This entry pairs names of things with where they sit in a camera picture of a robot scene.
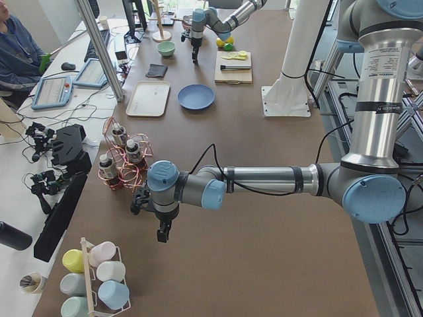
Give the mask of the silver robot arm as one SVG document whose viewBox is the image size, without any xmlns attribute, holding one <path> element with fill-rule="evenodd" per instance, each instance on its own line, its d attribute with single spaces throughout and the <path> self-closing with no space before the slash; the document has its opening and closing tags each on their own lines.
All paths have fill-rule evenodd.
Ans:
<svg viewBox="0 0 423 317">
<path fill-rule="evenodd" d="M 192 11 L 192 24 L 190 29 L 190 36 L 183 35 L 182 37 L 189 38 L 192 49 L 192 62 L 198 63 L 198 52 L 202 45 L 204 28 L 208 27 L 221 40 L 226 40 L 230 37 L 231 32 L 238 26 L 245 23 L 248 18 L 257 10 L 263 8 L 267 0 L 252 0 L 245 1 L 241 6 L 233 11 L 225 20 L 221 20 L 217 15 L 217 9 L 208 7 L 206 9 L 194 9 Z"/>
<path fill-rule="evenodd" d="M 421 37 L 421 1 L 343 1 L 337 44 L 363 49 L 364 59 L 350 149 L 341 161 L 307 167 L 195 165 L 187 172 L 159 160 L 137 189 L 132 213 L 156 215 L 159 242 L 168 240 L 181 203 L 219 209 L 223 196 L 237 188 L 272 196 L 327 197 L 365 223 L 397 216 L 406 209 L 408 194 L 397 178 L 393 149 L 410 49 Z"/>
</svg>

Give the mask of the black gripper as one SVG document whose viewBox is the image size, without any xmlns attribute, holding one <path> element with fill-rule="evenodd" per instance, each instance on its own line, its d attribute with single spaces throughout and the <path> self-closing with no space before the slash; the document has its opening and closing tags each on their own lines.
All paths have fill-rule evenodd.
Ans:
<svg viewBox="0 0 423 317">
<path fill-rule="evenodd" d="M 198 52 L 202 45 L 202 32 L 185 30 L 181 34 L 181 41 L 183 42 L 186 39 L 190 40 L 192 45 L 192 61 L 193 63 L 198 63 Z"/>
<path fill-rule="evenodd" d="M 179 204 L 159 205 L 153 201 L 150 190 L 147 186 L 139 187 L 133 196 L 130 205 L 130 211 L 138 215 L 141 211 L 154 213 L 159 220 L 159 229 L 157 230 L 157 241 L 167 243 L 171 231 L 172 221 L 178 216 Z"/>
</svg>

